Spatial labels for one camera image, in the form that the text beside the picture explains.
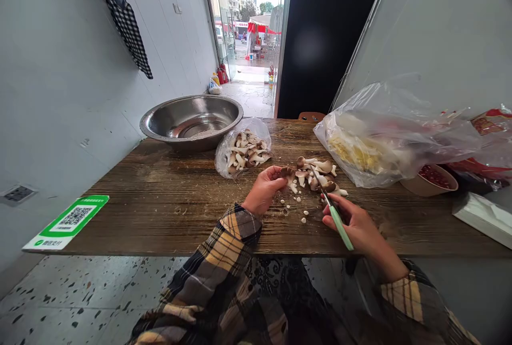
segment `shirt sleeve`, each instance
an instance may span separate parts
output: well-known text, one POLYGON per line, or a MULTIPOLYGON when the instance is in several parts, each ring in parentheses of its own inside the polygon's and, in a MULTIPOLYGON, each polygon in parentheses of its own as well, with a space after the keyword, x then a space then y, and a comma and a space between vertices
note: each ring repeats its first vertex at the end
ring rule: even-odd
POLYGON ((392 326, 409 334, 411 340, 427 343, 480 344, 462 327, 427 276, 416 264, 403 260, 409 274, 393 283, 379 285, 383 310, 392 326))
POLYGON ((235 203, 161 294, 157 309, 136 323, 129 344, 206 343, 236 293, 261 222, 235 203))

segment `electrical outlet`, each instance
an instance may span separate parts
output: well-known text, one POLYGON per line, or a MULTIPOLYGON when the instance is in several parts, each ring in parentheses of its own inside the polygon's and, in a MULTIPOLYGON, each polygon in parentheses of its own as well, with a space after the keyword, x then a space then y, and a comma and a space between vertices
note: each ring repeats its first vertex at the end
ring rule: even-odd
POLYGON ((29 187, 28 185, 16 185, 11 189, 0 193, 0 203, 7 204, 9 206, 17 206, 36 193, 37 190, 29 187))

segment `green sticker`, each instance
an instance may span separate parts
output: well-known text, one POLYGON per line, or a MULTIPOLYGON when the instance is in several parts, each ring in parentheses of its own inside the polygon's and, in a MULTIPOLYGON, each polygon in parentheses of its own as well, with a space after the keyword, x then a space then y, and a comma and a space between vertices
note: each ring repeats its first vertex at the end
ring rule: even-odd
POLYGON ((109 196, 94 195, 77 199, 23 249, 61 250, 108 202, 109 196))

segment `green scissors handle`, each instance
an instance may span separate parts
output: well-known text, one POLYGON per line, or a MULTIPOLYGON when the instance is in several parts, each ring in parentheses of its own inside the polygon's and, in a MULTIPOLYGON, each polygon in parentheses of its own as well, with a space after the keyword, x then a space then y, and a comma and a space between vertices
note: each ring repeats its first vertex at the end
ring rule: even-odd
POLYGON ((336 228, 341 236, 341 239, 343 240, 343 243, 345 244, 348 250, 353 251, 354 246, 350 242, 350 238, 348 238, 347 232, 345 232, 345 228, 343 227, 343 223, 341 222, 340 214, 336 210, 336 207, 334 205, 330 205, 329 210, 331 211, 331 217, 334 220, 334 224, 336 225, 336 228))

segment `bag of mushrooms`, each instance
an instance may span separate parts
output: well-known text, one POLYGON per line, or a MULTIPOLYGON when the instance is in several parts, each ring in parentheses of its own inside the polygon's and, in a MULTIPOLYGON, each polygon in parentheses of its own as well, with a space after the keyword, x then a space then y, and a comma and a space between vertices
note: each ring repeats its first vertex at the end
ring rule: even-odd
POLYGON ((415 177, 425 164, 456 162, 480 149, 463 110, 436 109, 414 93, 428 93, 418 74, 362 88, 313 131, 352 182, 387 187, 415 177))
POLYGON ((271 145, 270 132, 262 120, 243 119, 217 145, 215 169, 224 178, 237 178, 268 160, 271 145))

